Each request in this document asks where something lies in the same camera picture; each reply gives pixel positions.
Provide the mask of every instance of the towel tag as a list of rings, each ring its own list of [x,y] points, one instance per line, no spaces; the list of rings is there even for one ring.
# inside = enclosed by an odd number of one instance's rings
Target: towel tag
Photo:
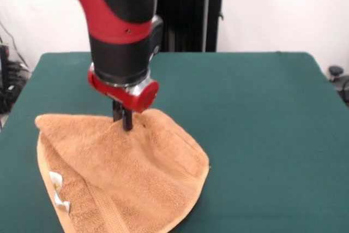
[[[68,213],[70,211],[70,201],[62,201],[59,193],[63,187],[63,177],[61,174],[50,171],[51,182],[53,183],[53,187],[55,188],[55,204],[59,208],[64,208]]]

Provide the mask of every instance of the wire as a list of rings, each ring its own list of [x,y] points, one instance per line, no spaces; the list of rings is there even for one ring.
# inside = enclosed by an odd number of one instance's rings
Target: wire
[[[346,90],[345,90],[347,84],[349,84],[349,79],[346,80],[346,81],[343,83],[342,92],[343,92],[343,100],[344,100],[344,102],[349,103],[349,98],[346,98]]]
[[[0,26],[3,28],[3,30],[6,32],[6,34],[9,35],[9,37],[12,39],[13,48],[15,49],[17,55],[20,57],[20,60],[23,62],[24,65],[26,65],[27,68],[29,68],[28,64],[26,63],[26,61],[24,60],[24,58],[21,56],[21,54],[19,53],[19,51],[17,49],[14,37],[10,34],[10,32],[6,29],[6,27],[4,26],[4,24],[2,24],[1,21],[0,21]]]

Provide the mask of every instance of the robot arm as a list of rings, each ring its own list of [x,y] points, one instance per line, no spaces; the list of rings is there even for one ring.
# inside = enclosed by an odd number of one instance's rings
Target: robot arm
[[[91,45],[89,82],[114,99],[113,110],[120,108],[120,116],[128,111],[126,122],[130,122],[130,111],[148,108],[159,88],[148,69],[161,43],[163,24],[154,16],[157,0],[79,1]]]

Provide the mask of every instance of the terry cloth towel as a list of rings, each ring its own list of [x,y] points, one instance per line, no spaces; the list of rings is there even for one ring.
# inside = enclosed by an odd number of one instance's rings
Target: terry cloth towel
[[[125,132],[109,117],[36,118],[40,173],[66,233],[165,233],[196,204],[209,170],[203,149],[159,110],[133,121]],[[51,172],[63,177],[69,212],[55,205]]]

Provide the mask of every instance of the green table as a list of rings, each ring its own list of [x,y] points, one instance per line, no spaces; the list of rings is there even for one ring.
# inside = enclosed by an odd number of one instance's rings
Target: green table
[[[88,53],[43,56],[0,133],[0,232],[62,232],[37,167],[42,113],[111,116]],[[204,148],[201,198],[173,232],[349,232],[349,112],[305,53],[168,53],[154,107]]]

